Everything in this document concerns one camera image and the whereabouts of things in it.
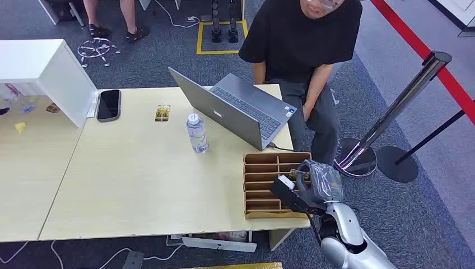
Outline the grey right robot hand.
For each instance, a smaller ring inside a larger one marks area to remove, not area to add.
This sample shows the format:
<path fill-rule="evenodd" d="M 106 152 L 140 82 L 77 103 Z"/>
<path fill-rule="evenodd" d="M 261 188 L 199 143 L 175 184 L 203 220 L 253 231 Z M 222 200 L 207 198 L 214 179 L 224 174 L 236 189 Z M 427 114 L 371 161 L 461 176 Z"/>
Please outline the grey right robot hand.
<path fill-rule="evenodd" d="M 331 165 L 306 159 L 295 175 L 299 196 L 311 207 L 342 202 L 344 192 L 340 174 Z"/>

